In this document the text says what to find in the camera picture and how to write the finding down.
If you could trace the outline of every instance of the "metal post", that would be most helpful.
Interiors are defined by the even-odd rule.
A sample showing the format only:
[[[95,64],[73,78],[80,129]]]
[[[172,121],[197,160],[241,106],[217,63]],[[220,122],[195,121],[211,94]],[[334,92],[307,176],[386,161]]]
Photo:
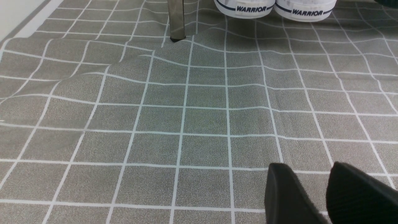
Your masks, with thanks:
[[[185,39],[184,0],[168,0],[170,39],[177,42]]]

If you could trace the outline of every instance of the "gray speckled surface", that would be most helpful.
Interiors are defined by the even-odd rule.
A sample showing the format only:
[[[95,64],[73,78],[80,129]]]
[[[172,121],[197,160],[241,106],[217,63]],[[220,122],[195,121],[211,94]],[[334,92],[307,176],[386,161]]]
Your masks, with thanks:
[[[324,214],[334,161],[398,187],[398,11],[185,10],[178,43],[166,0],[65,0],[5,42],[1,223],[264,223],[272,162]]]

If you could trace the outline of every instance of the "gray grid mat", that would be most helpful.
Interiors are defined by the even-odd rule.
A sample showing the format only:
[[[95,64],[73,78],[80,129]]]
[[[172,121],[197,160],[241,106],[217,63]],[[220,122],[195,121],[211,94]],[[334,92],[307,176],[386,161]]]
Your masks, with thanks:
[[[5,42],[2,223],[263,223],[271,162],[325,215],[333,161],[398,187],[397,10],[185,10],[175,44],[165,0],[65,0]]]

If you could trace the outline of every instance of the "grid square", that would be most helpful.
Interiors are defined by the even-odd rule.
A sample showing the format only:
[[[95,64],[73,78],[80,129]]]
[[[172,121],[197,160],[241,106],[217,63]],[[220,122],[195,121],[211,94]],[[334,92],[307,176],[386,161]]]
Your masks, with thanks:
[[[235,69],[229,69],[228,74],[234,73]],[[225,85],[225,70],[224,69],[209,69],[209,68],[190,68],[189,71],[189,84],[199,85]]]
[[[358,50],[352,43],[322,43],[325,51],[332,54],[357,55]]]
[[[275,110],[311,110],[304,90],[268,89],[268,94],[271,107]]]
[[[102,34],[131,35],[133,33],[135,23],[127,22],[110,22],[108,21]]]
[[[373,39],[369,41],[358,42],[355,43],[355,45],[363,54],[382,54],[391,56],[391,52],[384,40]]]
[[[298,71],[277,71],[265,69],[267,86],[273,88],[302,88]]]
[[[225,36],[225,31],[224,30],[220,30],[220,29],[208,29],[205,31],[206,35],[199,35],[199,36],[195,36],[195,43],[194,45],[201,44],[203,46],[212,48],[209,50],[219,50],[219,51],[224,51],[224,36]],[[237,37],[231,33],[227,34],[227,43],[229,42],[228,40],[231,39],[232,41],[234,41],[234,39],[236,39]]]
[[[339,8],[338,10],[333,11],[333,15],[336,19],[344,20],[362,20],[361,15],[358,11],[352,10],[350,8]]]
[[[368,41],[369,37],[372,37],[373,39],[378,39],[378,38],[383,38],[383,35],[381,35],[377,30],[375,29],[366,29],[366,30],[361,30],[361,31],[345,31],[348,38],[356,43],[356,42],[361,42],[361,41]]]
[[[133,130],[137,112],[137,106],[99,105],[88,128],[100,130]]]
[[[0,198],[51,201],[66,165],[18,163],[0,192]]]
[[[349,96],[358,113],[395,114],[383,94],[350,92]]]
[[[229,117],[231,135],[274,134],[267,109],[230,110]]]
[[[81,0],[81,1],[74,1],[74,0],[65,0],[61,2],[59,5],[60,8],[79,8],[83,9],[89,3],[89,0]]]
[[[3,179],[12,166],[12,162],[0,162],[0,178]]]
[[[366,173],[383,173],[369,143],[328,141],[334,161],[348,163]]]
[[[290,39],[318,40],[315,31],[312,29],[286,28],[286,32]]]
[[[227,67],[261,66],[258,53],[226,53]]]
[[[191,68],[189,80],[193,80],[194,76],[196,76],[196,74],[197,74],[197,76],[200,76],[200,78],[201,78],[202,74],[204,74],[205,70],[199,71],[200,69]],[[171,64],[171,63],[161,61],[158,59],[153,59],[152,70],[151,70],[149,81],[155,82],[155,83],[184,83],[185,84],[186,80],[187,80],[187,73],[188,73],[188,67]]]
[[[44,20],[37,31],[67,32],[72,25],[73,21],[71,20]]]
[[[187,106],[226,108],[224,87],[189,86]]]
[[[111,203],[120,169],[117,166],[72,165],[57,201]]]
[[[332,71],[326,55],[295,55],[295,57],[300,69],[324,72]]]
[[[81,132],[36,130],[22,159],[69,161]]]
[[[203,167],[228,166],[226,137],[184,136],[180,165]]]
[[[152,2],[150,4],[151,4],[151,6],[149,8],[146,8],[144,5],[144,7],[142,8],[139,20],[141,22],[152,22],[155,18],[156,22],[161,23],[161,24],[167,24],[167,19],[169,18],[168,11],[166,13],[157,13],[156,16],[154,16],[153,12],[150,12],[148,9],[152,9],[152,10],[155,8],[163,9],[163,7],[159,7],[159,4],[152,3]],[[184,5],[184,11],[185,12],[187,11],[187,5]]]
[[[326,188],[328,186],[329,175],[325,174],[296,174],[318,211],[326,211]]]
[[[233,171],[235,208],[264,209],[267,171]]]
[[[387,41],[388,46],[390,47],[392,53],[397,56],[398,55],[398,42],[396,41]]]
[[[0,98],[7,98],[17,92],[25,80],[0,78]]]
[[[228,87],[228,101],[230,108],[268,106],[263,86]]]
[[[315,111],[354,112],[343,92],[308,90],[308,96]]]
[[[148,77],[149,65],[150,65],[149,57],[137,57],[134,60],[123,60],[120,63],[111,65],[108,69],[108,74],[145,82]]]
[[[148,84],[144,104],[183,106],[185,86]]]
[[[92,1],[88,9],[113,9],[116,1]]]
[[[143,106],[137,131],[180,132],[182,108]]]
[[[4,49],[41,57],[48,42],[48,39],[35,39],[34,44],[32,44],[31,41],[26,41],[24,38],[15,38],[10,39]]]
[[[379,10],[359,8],[359,11],[365,20],[390,20],[387,13],[380,13]]]
[[[233,167],[265,168],[280,162],[274,137],[231,138],[231,151]]]
[[[372,140],[396,141],[398,117],[360,116]]]
[[[369,72],[362,56],[331,55],[330,60],[336,72]]]
[[[355,115],[317,114],[316,117],[325,138],[366,140]]]
[[[236,224],[264,223],[264,221],[265,213],[263,212],[235,212]]]
[[[116,63],[123,54],[123,47],[113,44],[90,42],[84,62],[109,64]]]
[[[139,1],[129,1],[129,0],[120,0],[116,6],[116,10],[131,10],[131,11],[139,11],[143,0]]]
[[[167,224],[170,219],[168,209],[144,209],[144,208],[114,208],[111,218],[112,224],[142,224],[157,223]]]
[[[174,212],[175,224],[207,223],[207,224],[230,224],[231,212],[200,211],[200,210],[176,210]]]
[[[225,84],[225,76],[222,77],[222,80],[224,81],[223,84]],[[245,84],[264,84],[264,76],[261,67],[228,69],[228,85],[237,86]]]
[[[86,44],[86,41],[55,39],[48,45],[45,56],[64,61],[80,62]]]
[[[41,204],[0,204],[3,223],[41,223],[46,216],[48,205]]]
[[[398,77],[387,76],[387,75],[374,75],[374,77],[379,80],[381,88],[385,92],[395,92],[398,93]]]
[[[227,134],[225,110],[186,109],[184,133]]]
[[[111,15],[109,20],[111,20],[111,21],[136,22],[138,20],[139,11],[140,10],[113,11],[113,13],[112,13],[112,15]]]
[[[317,29],[316,32],[318,33],[321,42],[323,42],[322,44],[328,41],[350,43],[349,39],[342,30]]]
[[[75,162],[122,163],[131,134],[86,132]]]
[[[70,33],[100,33],[103,25],[103,22],[93,22],[93,21],[82,21],[78,20],[70,29]]]
[[[53,98],[50,100],[40,125],[57,128],[84,128],[93,107],[90,104]]]
[[[276,51],[279,53],[288,53],[288,54],[291,53],[289,48],[289,40],[287,38],[267,39],[266,41],[258,41],[258,46],[260,48],[260,51]]]
[[[264,66],[269,69],[296,69],[295,61],[291,54],[278,54],[275,52],[261,52]]]
[[[311,113],[274,112],[278,135],[293,138],[319,138]]]
[[[171,206],[175,171],[172,168],[126,167],[116,203]]]
[[[77,66],[78,65],[75,63],[65,63],[44,59],[40,68],[35,72],[32,78],[49,80],[67,79],[75,72]]]
[[[60,82],[53,94],[69,99],[96,102],[102,78],[102,75],[97,74],[78,75]]]
[[[55,205],[48,223],[101,223],[106,222],[109,208]]]
[[[254,38],[254,21],[253,20],[240,20],[232,19],[228,23],[228,31],[232,34],[240,35],[243,37]]]
[[[176,165],[178,135],[135,134],[127,162]]]
[[[319,42],[290,40],[290,44],[295,54],[325,54]]]
[[[40,119],[46,99],[42,96],[9,98],[1,105],[0,118],[9,124],[34,126]]]
[[[31,128],[0,126],[0,158],[16,159],[31,132]]]
[[[391,58],[381,55],[365,55],[373,73],[398,75],[398,64]]]
[[[380,92],[377,81],[370,75],[340,73],[338,77],[347,91]]]
[[[139,23],[135,30],[136,36],[163,37],[166,25],[157,22]]]
[[[284,162],[293,170],[330,171],[330,162],[321,141],[279,139]]]
[[[257,38],[259,38],[259,39],[286,38],[286,33],[282,27],[271,27],[270,25],[262,24],[262,23],[258,22],[257,23]]]
[[[191,65],[224,67],[224,53],[211,51],[207,48],[198,45],[193,45]]]
[[[107,10],[85,10],[83,14],[79,17],[80,20],[107,20],[111,11]]]
[[[334,74],[302,71],[301,76],[306,88],[342,90],[340,81]]]
[[[228,170],[180,169],[176,206],[230,208]]]
[[[101,103],[140,104],[145,84],[106,77]]]
[[[0,71],[4,76],[29,78],[40,63],[40,58],[3,52]]]
[[[225,32],[219,29],[212,29],[212,32],[217,31],[217,34],[220,38],[218,38],[218,42],[222,43],[216,43],[218,45],[218,47],[216,49],[219,50],[224,50],[224,39],[221,38],[225,35]],[[242,38],[241,36],[237,36],[231,33],[227,33],[227,37],[226,37],[226,50],[227,51],[232,51],[232,52],[248,52],[248,51],[257,51],[257,44],[256,44],[256,40],[255,39],[248,39],[248,38]]]

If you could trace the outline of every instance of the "white wall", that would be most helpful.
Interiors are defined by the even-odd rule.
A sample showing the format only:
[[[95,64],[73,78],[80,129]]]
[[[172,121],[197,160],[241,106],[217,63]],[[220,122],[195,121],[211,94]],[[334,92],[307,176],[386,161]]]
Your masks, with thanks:
[[[44,0],[0,0],[0,40],[5,38]]]

